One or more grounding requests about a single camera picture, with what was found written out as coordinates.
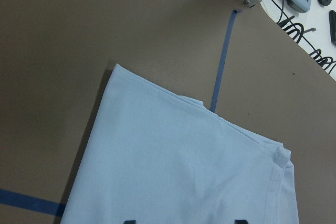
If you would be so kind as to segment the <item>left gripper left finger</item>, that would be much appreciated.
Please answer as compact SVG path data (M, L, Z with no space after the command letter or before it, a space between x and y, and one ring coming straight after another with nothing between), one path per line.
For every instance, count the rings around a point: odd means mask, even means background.
M136 220L126 220L123 224L137 224L136 222Z

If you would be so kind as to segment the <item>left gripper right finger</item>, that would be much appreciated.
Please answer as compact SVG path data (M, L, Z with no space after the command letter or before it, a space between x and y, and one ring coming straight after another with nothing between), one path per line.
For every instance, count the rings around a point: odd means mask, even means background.
M245 219L236 219L234 224L248 224L248 221Z

